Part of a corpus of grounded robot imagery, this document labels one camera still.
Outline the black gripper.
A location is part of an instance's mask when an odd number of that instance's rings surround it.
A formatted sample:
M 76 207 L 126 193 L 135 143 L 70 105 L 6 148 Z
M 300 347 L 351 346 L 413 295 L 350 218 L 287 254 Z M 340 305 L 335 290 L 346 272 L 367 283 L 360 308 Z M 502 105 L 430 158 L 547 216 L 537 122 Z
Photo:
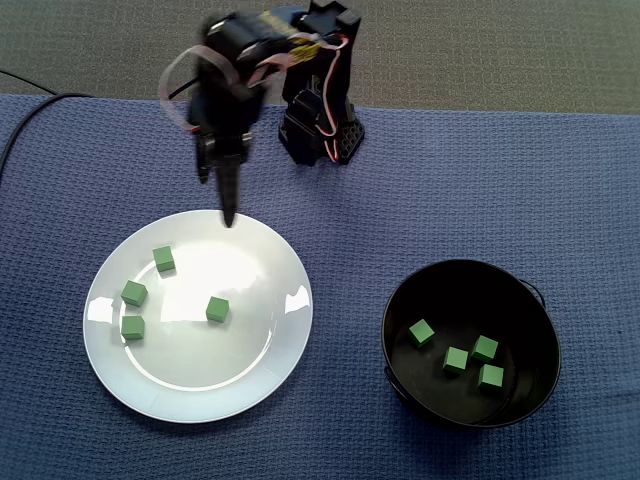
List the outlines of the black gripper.
M 265 99 L 265 86 L 230 85 L 218 69 L 198 69 L 188 120 L 196 127 L 197 175 L 201 184 L 209 178 L 209 168 L 226 157 L 238 156 L 244 163 L 251 142 L 250 130 L 258 120 Z M 231 228 L 239 202 L 237 163 L 216 167 L 223 220 Z

